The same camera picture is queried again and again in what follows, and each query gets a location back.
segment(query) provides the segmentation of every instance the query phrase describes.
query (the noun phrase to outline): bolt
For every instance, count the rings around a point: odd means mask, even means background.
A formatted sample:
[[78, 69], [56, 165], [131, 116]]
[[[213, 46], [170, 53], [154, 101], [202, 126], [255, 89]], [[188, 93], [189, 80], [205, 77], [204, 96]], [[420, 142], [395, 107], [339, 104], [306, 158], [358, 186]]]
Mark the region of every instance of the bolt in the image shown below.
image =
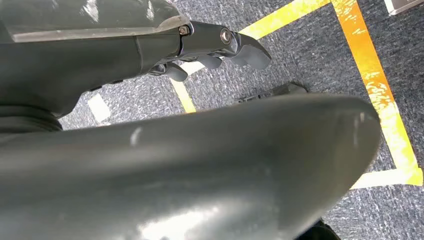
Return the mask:
[[178, 31], [179, 31], [180, 35], [189, 35], [190, 34], [190, 28], [187, 25], [180, 26], [178, 28]]
[[233, 36], [232, 36], [230, 30], [228, 30], [228, 28], [223, 28], [221, 30], [221, 41], [224, 44], [226, 44], [226, 45], [230, 44], [232, 38], [233, 38]]

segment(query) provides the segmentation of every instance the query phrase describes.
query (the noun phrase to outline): orange tape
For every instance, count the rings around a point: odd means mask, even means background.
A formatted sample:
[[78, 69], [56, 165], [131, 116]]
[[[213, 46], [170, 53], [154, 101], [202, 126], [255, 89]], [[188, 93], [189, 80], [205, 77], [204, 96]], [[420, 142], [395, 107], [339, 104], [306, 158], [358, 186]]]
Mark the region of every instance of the orange tape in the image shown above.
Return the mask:
[[[417, 159], [407, 131], [358, 2], [356, 0], [333, 0], [332, 4], [371, 103], [380, 117], [381, 128], [395, 166], [403, 170], [418, 169]], [[407, 182], [422, 185], [423, 174], [412, 174]]]

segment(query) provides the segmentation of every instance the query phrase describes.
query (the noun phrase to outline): floor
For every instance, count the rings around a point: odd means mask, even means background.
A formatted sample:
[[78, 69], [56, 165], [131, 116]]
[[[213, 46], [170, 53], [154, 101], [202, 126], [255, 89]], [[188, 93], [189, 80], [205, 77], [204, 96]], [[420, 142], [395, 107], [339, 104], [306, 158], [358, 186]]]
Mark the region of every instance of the floor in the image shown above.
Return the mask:
[[[192, 20], [241, 30], [293, 0], [170, 0]], [[419, 168], [424, 167], [424, 4], [389, 15], [383, 0], [358, 0], [376, 53], [394, 96]], [[294, 82], [310, 92], [349, 94], [370, 102], [366, 77], [335, 11], [335, 1], [262, 37], [273, 57], [265, 70], [224, 61], [219, 69], [193, 73], [184, 86], [197, 111], [219, 108], [236, 99]], [[98, 95], [109, 116], [98, 121], [89, 106]], [[66, 130], [184, 114], [178, 93], [167, 77], [141, 76], [106, 85], [81, 96], [60, 121]], [[399, 168], [384, 140], [369, 173]], [[424, 239], [424, 188], [403, 184], [352, 189], [323, 218], [344, 240]]]

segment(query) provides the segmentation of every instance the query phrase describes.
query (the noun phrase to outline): metal plate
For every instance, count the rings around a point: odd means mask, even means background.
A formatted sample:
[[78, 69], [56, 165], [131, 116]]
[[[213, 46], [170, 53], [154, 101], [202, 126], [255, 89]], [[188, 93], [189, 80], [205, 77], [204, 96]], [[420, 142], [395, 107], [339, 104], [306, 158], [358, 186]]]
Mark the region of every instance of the metal plate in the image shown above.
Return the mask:
[[387, 7], [387, 11], [390, 15], [396, 15], [409, 8], [412, 8], [424, 0], [384, 0]]

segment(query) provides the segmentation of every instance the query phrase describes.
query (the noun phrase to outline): scuff mark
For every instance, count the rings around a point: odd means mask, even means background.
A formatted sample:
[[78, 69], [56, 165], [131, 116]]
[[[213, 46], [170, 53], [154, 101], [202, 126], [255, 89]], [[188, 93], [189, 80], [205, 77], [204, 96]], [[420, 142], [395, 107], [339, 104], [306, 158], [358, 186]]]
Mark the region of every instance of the scuff mark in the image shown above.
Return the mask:
[[81, 13], [83, 14], [84, 12], [86, 12], [94, 22], [99, 22], [99, 9], [97, 8], [97, 0], [87, 0], [85, 6], [81, 8]]
[[59, 3], [56, 0], [51, 0], [51, 6], [53, 9], [58, 9]]
[[147, 8], [146, 17], [150, 21], [153, 21], [153, 19], [155, 18], [155, 13], [153, 12], [153, 6], [152, 6], [152, 2], [151, 1], [148, 1], [148, 8]]
[[132, 147], [137, 146], [137, 144], [139, 143], [139, 137], [142, 131], [143, 128], [139, 126], [132, 132], [131, 137], [129, 138], [129, 143]]

